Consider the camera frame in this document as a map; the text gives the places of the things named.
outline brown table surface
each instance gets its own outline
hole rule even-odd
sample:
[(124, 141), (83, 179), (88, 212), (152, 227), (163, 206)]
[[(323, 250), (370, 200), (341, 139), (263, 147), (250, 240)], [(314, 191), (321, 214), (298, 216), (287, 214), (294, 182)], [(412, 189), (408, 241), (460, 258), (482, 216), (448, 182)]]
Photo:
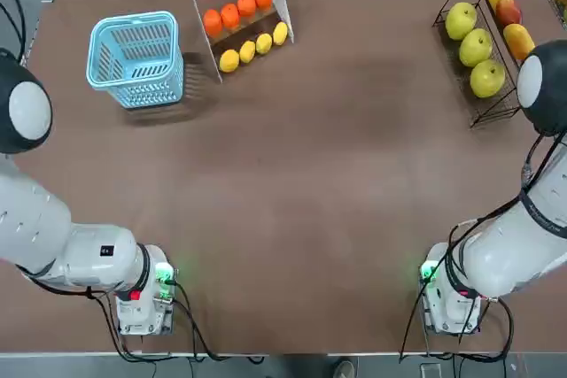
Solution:
[[(75, 221), (160, 245), (215, 351), (397, 351), (427, 250), (516, 194), (531, 125), (518, 114), (469, 130), (431, 28), (445, 0), (289, 0), (296, 43), (205, 84), (208, 101), (190, 116), (128, 116), (89, 87), (100, 19), (171, 11), (187, 51), (199, 38), (190, 2), (47, 5), (29, 66), (55, 124), (18, 164)], [(517, 2), (536, 43), (564, 36), (546, 0)], [(514, 351), (567, 350), (566, 278), (564, 269), (507, 297)], [(0, 351), (113, 350), (87, 300), (46, 294), (6, 264), (0, 288)], [(501, 348), (498, 310), (463, 350)], [(143, 349), (190, 351), (184, 322)], [(408, 349), (423, 348), (415, 320)]]

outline floor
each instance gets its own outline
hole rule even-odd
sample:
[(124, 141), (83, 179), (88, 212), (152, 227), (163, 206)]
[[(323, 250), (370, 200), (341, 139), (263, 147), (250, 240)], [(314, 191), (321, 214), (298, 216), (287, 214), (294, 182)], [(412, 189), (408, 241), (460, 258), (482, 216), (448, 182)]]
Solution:
[[(202, 364), (190, 365), (186, 359), (174, 359), (158, 365), (155, 378), (187, 378), (193, 368), (194, 378), (330, 378), (332, 367), (338, 361), (327, 356), (280, 356), (267, 358), (259, 366), (252, 365), (244, 358), (231, 359), (221, 363), (207, 360)], [(358, 358), (359, 378), (451, 378), (452, 362), (429, 361), (419, 356), (405, 359), (401, 365), (394, 355), (361, 356)], [(441, 375), (420, 375), (422, 365), (440, 363)], [(456, 372), (460, 360), (456, 362)], [(153, 366), (128, 364), (116, 356), (73, 356), (0, 358), (3, 378), (152, 378)], [(462, 366), (462, 378), (555, 378), (565, 376), (567, 355), (523, 354), (510, 355), (507, 360), (507, 374), (502, 363), (493, 365), (473, 364), (469, 361)]]

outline shoe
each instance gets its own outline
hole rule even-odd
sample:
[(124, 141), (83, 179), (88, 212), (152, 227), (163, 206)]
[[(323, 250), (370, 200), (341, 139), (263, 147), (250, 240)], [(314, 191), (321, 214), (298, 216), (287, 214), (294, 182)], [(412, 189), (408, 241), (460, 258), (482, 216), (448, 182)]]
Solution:
[(355, 375), (356, 370), (350, 360), (342, 360), (333, 371), (333, 378), (354, 378)]

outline robotic arm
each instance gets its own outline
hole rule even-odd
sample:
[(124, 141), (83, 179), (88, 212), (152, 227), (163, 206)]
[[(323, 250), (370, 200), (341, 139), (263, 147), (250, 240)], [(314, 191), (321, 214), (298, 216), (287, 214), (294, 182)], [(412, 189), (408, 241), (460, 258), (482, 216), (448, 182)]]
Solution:
[[(460, 334), (463, 327), (474, 332), (481, 297), (520, 290), (567, 261), (565, 75), (565, 40), (536, 47), (522, 64), (517, 81), (520, 105), (540, 138), (555, 137), (553, 150), (539, 176), (531, 177), (524, 165), (516, 202), (482, 232), (454, 249), (447, 243), (431, 248), (421, 267), (426, 283), (422, 301), (425, 324), (435, 332)], [(453, 255), (441, 261), (447, 249)]]
[(10, 155), (49, 136), (50, 99), (13, 58), (0, 56), (0, 258), (52, 288), (112, 291), (122, 334), (171, 331), (175, 270), (155, 245), (114, 225), (71, 221), (67, 206), (23, 174)]

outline blue plastic basket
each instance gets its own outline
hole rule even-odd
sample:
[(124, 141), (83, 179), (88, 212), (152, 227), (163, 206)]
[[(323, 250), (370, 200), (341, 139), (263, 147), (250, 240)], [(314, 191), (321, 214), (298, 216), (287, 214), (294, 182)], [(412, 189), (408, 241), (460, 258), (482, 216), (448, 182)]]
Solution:
[(169, 12), (103, 19), (92, 30), (87, 80), (124, 108), (172, 104), (183, 96), (178, 26)]

